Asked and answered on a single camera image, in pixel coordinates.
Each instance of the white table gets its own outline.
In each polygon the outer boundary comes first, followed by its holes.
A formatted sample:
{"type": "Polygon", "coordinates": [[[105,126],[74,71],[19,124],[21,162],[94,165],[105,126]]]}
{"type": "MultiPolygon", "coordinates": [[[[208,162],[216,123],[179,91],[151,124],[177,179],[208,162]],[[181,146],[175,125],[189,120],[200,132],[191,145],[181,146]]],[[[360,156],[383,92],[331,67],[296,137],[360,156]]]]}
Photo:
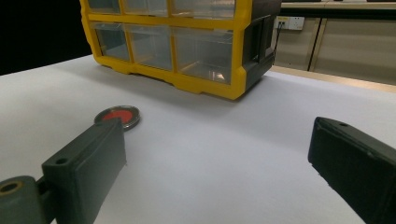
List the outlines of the white table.
{"type": "Polygon", "coordinates": [[[268,72],[228,101],[91,56],[0,77],[0,180],[40,165],[113,105],[137,106],[128,166],[95,224],[363,223],[307,161],[315,117],[396,147],[396,94],[268,72]]]}

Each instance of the screw hole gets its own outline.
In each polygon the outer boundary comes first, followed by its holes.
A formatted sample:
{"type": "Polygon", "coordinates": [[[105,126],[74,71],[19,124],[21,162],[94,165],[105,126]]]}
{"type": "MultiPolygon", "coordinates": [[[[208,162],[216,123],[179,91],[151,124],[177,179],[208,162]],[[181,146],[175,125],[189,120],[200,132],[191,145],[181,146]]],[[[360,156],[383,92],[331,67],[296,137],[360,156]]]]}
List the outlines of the screw hole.
{"type": "Polygon", "coordinates": [[[55,163],[58,164],[58,165],[65,164],[65,163],[67,163],[67,159],[65,159],[65,158],[59,159],[55,163]]]}
{"type": "Polygon", "coordinates": [[[18,186],[17,183],[7,184],[7,185],[3,186],[2,188],[0,188],[0,192],[7,193],[9,191],[14,190],[17,186],[18,186]]]}

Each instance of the electrical outlet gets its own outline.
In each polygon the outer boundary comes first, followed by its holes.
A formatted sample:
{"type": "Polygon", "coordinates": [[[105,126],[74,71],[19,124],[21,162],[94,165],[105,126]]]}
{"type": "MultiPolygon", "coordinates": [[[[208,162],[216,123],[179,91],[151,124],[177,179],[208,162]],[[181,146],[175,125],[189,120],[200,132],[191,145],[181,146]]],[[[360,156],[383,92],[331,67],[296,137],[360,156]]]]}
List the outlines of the electrical outlet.
{"type": "Polygon", "coordinates": [[[289,29],[290,17],[276,17],[274,29],[281,28],[282,30],[289,29]]]}
{"type": "Polygon", "coordinates": [[[289,30],[303,30],[304,17],[290,17],[289,18],[289,30]]]}

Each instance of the plastic drawer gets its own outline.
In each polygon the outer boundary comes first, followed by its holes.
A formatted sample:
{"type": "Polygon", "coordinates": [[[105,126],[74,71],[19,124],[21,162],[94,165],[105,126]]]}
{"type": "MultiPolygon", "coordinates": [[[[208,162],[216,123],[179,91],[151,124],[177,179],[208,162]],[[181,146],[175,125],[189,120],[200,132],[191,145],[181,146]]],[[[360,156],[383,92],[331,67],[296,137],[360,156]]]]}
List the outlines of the plastic drawer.
{"type": "Polygon", "coordinates": [[[94,22],[92,28],[96,31],[100,49],[104,56],[124,61],[130,60],[122,24],[94,22]]]}
{"type": "Polygon", "coordinates": [[[119,0],[88,0],[91,12],[104,14],[120,14],[119,0]]]}
{"type": "Polygon", "coordinates": [[[179,73],[231,82],[233,31],[173,28],[179,73]]]}
{"type": "Polygon", "coordinates": [[[126,14],[168,16],[166,0],[123,0],[126,14]]]}
{"type": "Polygon", "coordinates": [[[204,19],[233,19],[235,0],[174,0],[172,15],[204,19]]]}
{"type": "Polygon", "coordinates": [[[172,70],[170,30],[168,26],[126,25],[134,62],[172,70]]]}

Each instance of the yellow frame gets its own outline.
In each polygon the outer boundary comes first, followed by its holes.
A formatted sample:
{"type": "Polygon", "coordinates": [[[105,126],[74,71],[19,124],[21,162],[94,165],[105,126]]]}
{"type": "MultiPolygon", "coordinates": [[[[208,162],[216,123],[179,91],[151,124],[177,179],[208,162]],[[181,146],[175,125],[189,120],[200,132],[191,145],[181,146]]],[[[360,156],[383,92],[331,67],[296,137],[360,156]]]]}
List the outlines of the yellow frame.
{"type": "Polygon", "coordinates": [[[130,15],[125,14],[122,0],[119,0],[120,15],[95,14],[91,13],[88,0],[80,0],[80,3],[84,32],[87,36],[88,43],[91,46],[93,57],[99,64],[109,66],[115,71],[123,74],[137,73],[148,77],[162,79],[166,82],[172,83],[176,88],[183,91],[194,93],[207,92],[229,99],[236,99],[246,91],[247,71],[242,66],[242,55],[245,29],[251,23],[252,1],[253,0],[237,0],[235,2],[235,14],[233,20],[203,20],[172,17],[169,10],[168,17],[130,15]],[[171,52],[173,71],[166,71],[134,63],[128,32],[125,32],[125,38],[127,40],[127,48],[131,59],[129,62],[103,56],[96,32],[90,26],[91,22],[119,22],[145,25],[165,24],[178,27],[233,30],[231,84],[223,84],[212,80],[178,73],[176,68],[176,53],[174,51],[175,42],[172,36],[171,48],[173,49],[171,52]]]}

